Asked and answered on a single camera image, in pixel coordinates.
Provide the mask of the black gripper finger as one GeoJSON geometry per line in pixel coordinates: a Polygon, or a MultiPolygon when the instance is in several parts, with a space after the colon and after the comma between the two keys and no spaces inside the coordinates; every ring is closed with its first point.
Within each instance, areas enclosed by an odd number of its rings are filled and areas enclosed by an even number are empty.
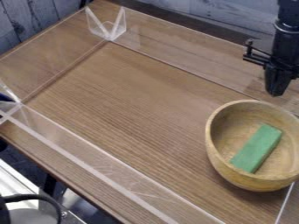
{"type": "Polygon", "coordinates": [[[294,75],[293,71],[290,71],[290,70],[283,71],[283,74],[282,74],[282,93],[286,92],[294,77],[295,77],[295,75],[294,75]]]}
{"type": "Polygon", "coordinates": [[[273,96],[279,96],[282,94],[281,70],[273,65],[266,66],[266,91],[273,96]]]}

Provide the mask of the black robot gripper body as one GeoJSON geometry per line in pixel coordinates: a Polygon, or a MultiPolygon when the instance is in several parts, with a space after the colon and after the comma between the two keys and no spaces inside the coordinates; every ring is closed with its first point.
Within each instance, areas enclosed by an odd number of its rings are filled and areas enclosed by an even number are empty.
{"type": "Polygon", "coordinates": [[[270,40],[249,39],[243,60],[262,66],[267,73],[299,78],[299,25],[275,21],[275,36],[270,40]]]}

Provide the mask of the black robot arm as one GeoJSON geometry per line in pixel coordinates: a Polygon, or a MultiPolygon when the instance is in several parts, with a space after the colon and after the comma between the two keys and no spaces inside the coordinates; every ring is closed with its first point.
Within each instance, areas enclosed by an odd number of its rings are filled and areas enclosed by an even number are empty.
{"type": "Polygon", "coordinates": [[[249,39],[243,54],[243,60],[263,67],[266,91],[274,97],[282,96],[291,80],[299,78],[299,0],[278,0],[278,5],[270,50],[249,39]]]}

